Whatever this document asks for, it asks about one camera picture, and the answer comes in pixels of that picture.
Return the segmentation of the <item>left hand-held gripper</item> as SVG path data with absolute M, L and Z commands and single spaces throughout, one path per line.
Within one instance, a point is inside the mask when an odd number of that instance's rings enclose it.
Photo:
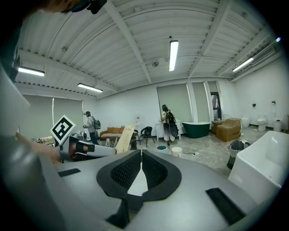
M 117 153 L 116 149 L 95 145 L 84 141 L 82 135 L 74 133 L 75 123 L 63 115 L 50 132 L 64 162 L 77 162 L 108 157 Z

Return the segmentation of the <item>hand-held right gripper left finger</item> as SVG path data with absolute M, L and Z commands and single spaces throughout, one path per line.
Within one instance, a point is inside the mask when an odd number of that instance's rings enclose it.
M 132 153 L 102 167 L 96 176 L 98 185 L 110 197 L 126 199 L 140 171 L 141 151 Z

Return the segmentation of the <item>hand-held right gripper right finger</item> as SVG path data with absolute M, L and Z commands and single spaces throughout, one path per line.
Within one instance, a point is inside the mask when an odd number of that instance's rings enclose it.
M 179 187 L 182 180 L 182 174 L 174 164 L 148 150 L 142 152 L 142 170 L 148 187 L 142 194 L 143 201 L 166 199 Z

